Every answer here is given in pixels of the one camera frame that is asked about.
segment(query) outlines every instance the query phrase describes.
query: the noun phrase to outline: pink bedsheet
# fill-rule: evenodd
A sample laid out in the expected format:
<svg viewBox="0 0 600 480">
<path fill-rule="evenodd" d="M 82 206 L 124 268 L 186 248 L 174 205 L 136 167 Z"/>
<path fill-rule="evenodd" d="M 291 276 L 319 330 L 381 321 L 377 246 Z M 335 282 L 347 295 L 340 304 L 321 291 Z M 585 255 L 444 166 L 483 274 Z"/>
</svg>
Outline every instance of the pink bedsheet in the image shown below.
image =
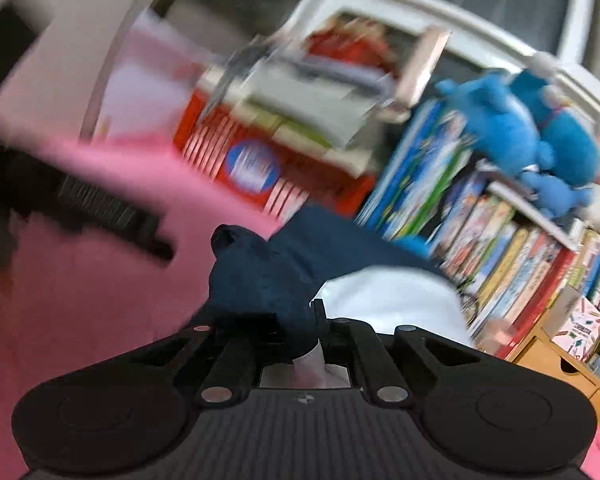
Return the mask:
<svg viewBox="0 0 600 480">
<path fill-rule="evenodd" d="M 206 299 L 218 224 L 265 237 L 279 227 L 194 174 L 169 145 L 71 146 L 47 156 L 164 211 L 176 256 L 165 267 L 107 234 L 68 235 L 40 216 L 17 226 L 13 290 L 0 292 L 0 480 L 26 472 L 10 416 L 27 390 L 177 330 Z"/>
</svg>

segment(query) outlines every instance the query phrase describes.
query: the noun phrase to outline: silver screw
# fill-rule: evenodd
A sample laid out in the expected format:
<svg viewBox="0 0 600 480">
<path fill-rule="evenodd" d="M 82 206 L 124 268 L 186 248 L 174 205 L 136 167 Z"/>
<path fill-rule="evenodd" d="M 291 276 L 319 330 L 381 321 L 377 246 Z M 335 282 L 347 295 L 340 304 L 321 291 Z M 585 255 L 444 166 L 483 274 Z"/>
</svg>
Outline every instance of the silver screw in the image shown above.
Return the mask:
<svg viewBox="0 0 600 480">
<path fill-rule="evenodd" d="M 206 402 L 227 402 L 232 397 L 232 392 L 229 388 L 224 386 L 212 386 L 202 390 L 200 396 L 206 400 Z"/>
<path fill-rule="evenodd" d="M 400 386 L 384 386 L 376 393 L 378 398 L 384 400 L 384 402 L 401 402 L 409 397 L 407 390 Z"/>
</svg>

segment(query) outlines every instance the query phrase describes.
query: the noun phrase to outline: dark blue fabric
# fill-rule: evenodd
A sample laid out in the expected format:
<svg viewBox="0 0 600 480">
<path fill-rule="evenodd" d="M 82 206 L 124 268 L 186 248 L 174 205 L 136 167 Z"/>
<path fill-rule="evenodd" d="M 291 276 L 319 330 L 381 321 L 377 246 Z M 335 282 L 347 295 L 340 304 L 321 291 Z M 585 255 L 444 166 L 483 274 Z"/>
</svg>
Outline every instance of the dark blue fabric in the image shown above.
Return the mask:
<svg viewBox="0 0 600 480">
<path fill-rule="evenodd" d="M 327 280 L 369 266 L 440 270 L 318 206 L 307 205 L 267 242 L 239 226 L 220 226 L 212 237 L 216 264 L 209 298 L 191 324 L 236 316 L 275 314 L 291 358 L 317 343 L 310 301 Z"/>
</svg>

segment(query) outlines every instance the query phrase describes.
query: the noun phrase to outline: red book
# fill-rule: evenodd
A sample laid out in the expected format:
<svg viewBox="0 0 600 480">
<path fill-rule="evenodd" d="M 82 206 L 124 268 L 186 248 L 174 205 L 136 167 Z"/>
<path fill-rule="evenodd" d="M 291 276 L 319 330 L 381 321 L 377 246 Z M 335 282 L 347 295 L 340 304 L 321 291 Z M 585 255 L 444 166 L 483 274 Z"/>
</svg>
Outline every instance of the red book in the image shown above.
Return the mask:
<svg viewBox="0 0 600 480">
<path fill-rule="evenodd" d="M 495 354 L 496 357 L 506 359 L 513 349 L 531 332 L 531 329 L 546 309 L 555 289 L 558 288 L 567 270 L 571 267 L 575 257 L 576 253 L 566 248 L 563 248 L 558 256 L 556 256 L 553 269 L 542 281 L 536 293 L 531 297 L 524 310 L 513 323 L 513 338 L 509 344 L 500 347 Z"/>
</svg>

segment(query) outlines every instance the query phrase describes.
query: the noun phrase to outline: small blue plush toy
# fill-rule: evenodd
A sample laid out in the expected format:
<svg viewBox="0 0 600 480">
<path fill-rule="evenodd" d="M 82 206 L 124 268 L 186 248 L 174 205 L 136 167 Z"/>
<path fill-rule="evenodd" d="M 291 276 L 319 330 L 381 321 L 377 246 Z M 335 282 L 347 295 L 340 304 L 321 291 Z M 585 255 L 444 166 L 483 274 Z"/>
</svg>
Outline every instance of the small blue plush toy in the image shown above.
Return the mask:
<svg viewBox="0 0 600 480">
<path fill-rule="evenodd" d="M 590 189 L 571 189 L 553 175 L 525 171 L 520 181 L 538 194 L 534 205 L 549 219 L 562 216 L 574 207 L 585 207 L 592 201 Z"/>
<path fill-rule="evenodd" d="M 506 175 L 516 177 L 532 164 L 541 170 L 552 167 L 553 150 L 541 142 L 531 115 L 501 75 L 489 73 L 460 86 L 447 79 L 436 90 L 465 114 L 465 131 L 475 137 L 474 149 Z"/>
<path fill-rule="evenodd" d="M 512 81 L 510 90 L 530 111 L 540 138 L 554 151 L 551 173 L 573 187 L 593 181 L 600 169 L 600 150 L 553 85 L 555 59 L 538 52 Z"/>
</svg>

